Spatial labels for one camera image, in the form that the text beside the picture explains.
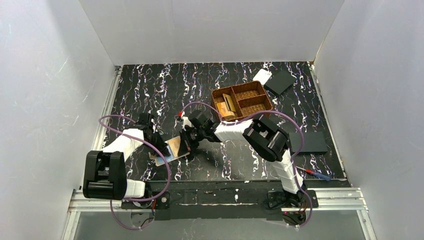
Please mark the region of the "gold credit card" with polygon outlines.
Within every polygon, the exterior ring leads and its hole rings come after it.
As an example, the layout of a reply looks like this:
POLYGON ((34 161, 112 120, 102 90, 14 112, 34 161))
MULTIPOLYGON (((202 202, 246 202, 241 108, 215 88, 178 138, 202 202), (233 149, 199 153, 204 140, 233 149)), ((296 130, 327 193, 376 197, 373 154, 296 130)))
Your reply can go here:
POLYGON ((174 157, 179 156, 179 150, 181 145, 181 138, 179 136, 173 137, 166 141, 169 146, 170 151, 174 157))

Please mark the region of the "brown woven divided basket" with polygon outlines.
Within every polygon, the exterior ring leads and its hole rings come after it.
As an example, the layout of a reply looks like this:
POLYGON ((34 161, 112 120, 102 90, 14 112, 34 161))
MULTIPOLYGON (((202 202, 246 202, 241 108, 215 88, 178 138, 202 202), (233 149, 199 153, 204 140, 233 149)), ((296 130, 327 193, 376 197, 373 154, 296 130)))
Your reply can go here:
POLYGON ((212 106, 217 110, 216 103, 224 102, 223 94, 231 95, 236 109, 235 117, 224 121, 239 121, 259 111, 271 111, 274 106, 264 87, 258 81, 214 89, 211 92, 212 106))

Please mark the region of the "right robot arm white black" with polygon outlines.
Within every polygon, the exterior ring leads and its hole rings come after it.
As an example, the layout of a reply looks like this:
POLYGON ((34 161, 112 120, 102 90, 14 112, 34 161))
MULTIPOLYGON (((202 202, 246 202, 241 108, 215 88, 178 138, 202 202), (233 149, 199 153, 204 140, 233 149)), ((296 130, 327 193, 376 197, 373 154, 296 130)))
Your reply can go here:
POLYGON ((189 116, 180 113, 177 119, 182 122, 178 155, 192 152, 203 140, 247 142, 261 158, 271 162, 285 192, 306 193, 303 178, 294 166, 289 135, 264 111, 236 122, 213 122, 199 110, 189 116))

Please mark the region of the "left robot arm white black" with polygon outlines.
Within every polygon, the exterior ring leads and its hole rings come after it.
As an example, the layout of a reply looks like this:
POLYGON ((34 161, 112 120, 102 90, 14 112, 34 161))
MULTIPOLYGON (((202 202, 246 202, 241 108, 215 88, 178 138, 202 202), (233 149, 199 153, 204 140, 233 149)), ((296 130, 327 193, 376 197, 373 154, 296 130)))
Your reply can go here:
POLYGON ((156 155, 169 157, 168 144, 156 130, 155 117, 141 113, 112 143, 86 155, 82 191, 88 199, 141 199, 148 197, 146 183, 127 178, 126 160, 146 144, 156 155))

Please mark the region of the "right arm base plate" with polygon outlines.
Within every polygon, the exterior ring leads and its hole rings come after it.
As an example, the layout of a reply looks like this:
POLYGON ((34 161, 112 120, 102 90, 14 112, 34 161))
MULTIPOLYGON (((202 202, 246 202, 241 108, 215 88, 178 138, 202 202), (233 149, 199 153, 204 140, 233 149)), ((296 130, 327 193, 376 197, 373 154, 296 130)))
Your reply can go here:
POLYGON ((270 190, 266 193, 262 206, 268 210, 281 209, 281 208, 294 208, 301 210, 319 207, 318 197, 314 190, 304 190, 310 198, 310 201, 305 193, 298 191, 297 193, 290 193, 285 190, 270 190))

